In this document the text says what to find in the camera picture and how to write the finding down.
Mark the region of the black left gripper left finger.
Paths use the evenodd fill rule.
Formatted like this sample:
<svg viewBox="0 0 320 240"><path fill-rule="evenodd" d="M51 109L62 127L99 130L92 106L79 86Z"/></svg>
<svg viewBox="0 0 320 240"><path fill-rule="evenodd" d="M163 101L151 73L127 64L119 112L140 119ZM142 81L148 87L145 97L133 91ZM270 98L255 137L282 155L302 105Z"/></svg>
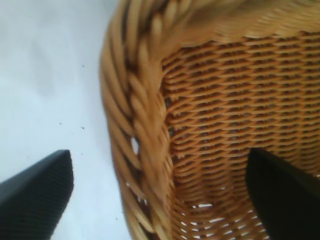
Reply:
<svg viewBox="0 0 320 240"><path fill-rule="evenodd" d="M57 150L0 184L0 238L49 240L72 195L69 150Z"/></svg>

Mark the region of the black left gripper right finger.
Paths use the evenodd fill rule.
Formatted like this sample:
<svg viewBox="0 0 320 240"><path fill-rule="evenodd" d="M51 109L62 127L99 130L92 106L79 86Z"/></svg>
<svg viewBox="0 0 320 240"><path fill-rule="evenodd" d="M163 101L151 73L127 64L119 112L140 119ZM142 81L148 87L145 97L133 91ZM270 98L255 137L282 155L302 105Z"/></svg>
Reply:
<svg viewBox="0 0 320 240"><path fill-rule="evenodd" d="M320 180L261 148L252 148L245 182L272 240L320 238Z"/></svg>

